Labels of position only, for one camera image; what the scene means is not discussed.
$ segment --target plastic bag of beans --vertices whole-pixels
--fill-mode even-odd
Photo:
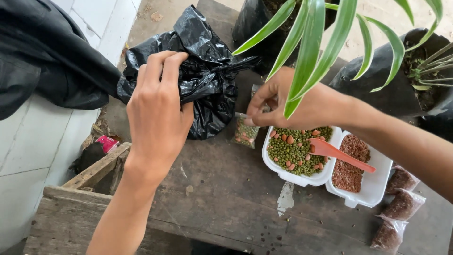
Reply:
[[[390,178],[386,188],[386,192],[389,194],[398,194],[397,189],[413,191],[420,182],[417,177],[413,176],[401,166],[395,166],[393,169],[395,170],[395,173]]]
[[[381,215],[394,220],[407,221],[425,203],[426,198],[407,190],[396,190],[398,194]]]
[[[407,221],[393,220],[385,216],[378,216],[384,220],[376,235],[371,241],[370,248],[396,254],[403,242],[403,234]]]
[[[253,84],[252,86],[252,97],[255,95],[255,92],[261,87],[261,85],[256,85],[256,84]],[[265,104],[264,105],[264,108],[263,108],[263,112],[264,113],[269,113],[270,112],[270,106]]]
[[[255,138],[258,135],[258,130],[260,127],[249,127],[244,124],[244,120],[247,118],[246,114],[235,113],[236,121],[236,131],[232,142],[245,145],[252,149],[255,148]]]

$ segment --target orange plastic spoon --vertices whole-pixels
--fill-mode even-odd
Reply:
[[[346,153],[338,150],[337,148],[335,148],[326,141],[317,138],[307,139],[306,141],[310,141],[310,145],[314,146],[314,152],[309,152],[309,154],[336,157],[337,159],[343,160],[344,162],[348,162],[349,164],[358,167],[368,173],[374,173],[376,171],[376,168],[347,155]]]

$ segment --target wooden table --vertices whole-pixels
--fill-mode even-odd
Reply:
[[[221,39],[231,45],[231,30],[238,12],[212,0],[200,0],[197,8]],[[324,82],[328,83],[342,65],[344,61],[338,60]],[[236,111],[245,112],[254,83],[262,83],[258,75],[250,71],[238,75]],[[260,130],[256,149],[252,150],[230,142],[234,127],[231,123],[206,141],[186,142],[156,192],[148,229],[258,255],[339,255],[342,251],[346,255],[383,254],[369,248],[380,224],[374,215],[382,211],[383,205],[351,209],[344,206],[344,199],[328,193],[324,186],[295,186],[294,206],[279,216],[277,200],[285,181],[262,161],[266,130]],[[188,186],[193,187],[192,192],[187,191]],[[427,201],[409,220],[399,252],[446,254],[453,208],[425,184],[417,186],[415,192],[419,191]],[[46,188],[25,251],[44,254],[39,247],[47,245],[60,247],[60,251],[52,254],[83,250],[110,198],[66,188]],[[56,235],[49,229],[61,233]],[[138,254],[147,253],[146,246],[152,239],[147,232]]]

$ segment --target small plant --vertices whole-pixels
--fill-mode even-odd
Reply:
[[[428,90],[431,86],[453,87],[453,85],[443,83],[445,81],[453,81],[452,77],[439,77],[439,71],[453,68],[453,54],[435,60],[451,48],[453,48],[453,43],[449,43],[426,60],[420,58],[413,59],[411,52],[408,53],[406,57],[412,59],[408,63],[410,65],[408,78],[412,78],[415,81],[412,87],[420,91]]]
[[[354,79],[360,78],[371,66],[374,51],[371,40],[370,23],[373,23],[382,30],[389,39],[393,49],[393,61],[390,75],[382,87],[372,90],[372,92],[374,92],[381,90],[390,83],[403,62],[405,51],[413,50],[428,40],[443,16],[441,0],[425,0],[431,9],[433,9],[436,20],[419,43],[405,50],[403,43],[392,29],[373,18],[363,16],[356,12],[357,1],[358,0],[342,0],[340,1],[340,5],[334,5],[325,3],[324,0],[288,0],[260,31],[233,52],[233,55],[241,54],[264,40],[288,19],[296,4],[301,5],[297,17],[294,20],[294,24],[288,33],[288,37],[267,78],[267,80],[269,80],[280,69],[294,49],[296,49],[297,44],[300,43],[296,71],[284,109],[284,116],[286,118],[291,117],[299,106],[302,97],[327,74],[346,42],[354,18],[357,18],[359,21],[365,44],[363,63]],[[413,25],[414,15],[408,1],[395,0],[395,2],[403,8]],[[333,34],[326,49],[323,54],[319,56],[324,32],[326,8],[337,10],[337,18],[335,20]]]

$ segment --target hand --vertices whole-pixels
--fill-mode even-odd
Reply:
[[[163,51],[150,55],[147,64],[140,66],[127,104],[132,147],[125,163],[125,173],[137,181],[158,185],[186,141],[193,103],[180,105],[178,70],[187,57],[187,53]]]
[[[293,77],[294,69],[282,67],[258,89],[250,101],[247,109],[249,117],[244,120],[244,124],[310,130],[329,125],[339,126],[347,122],[348,109],[354,98],[343,95],[321,83],[305,94],[293,116],[287,120],[283,116],[283,110]],[[273,109],[272,112],[262,112],[266,103]]]

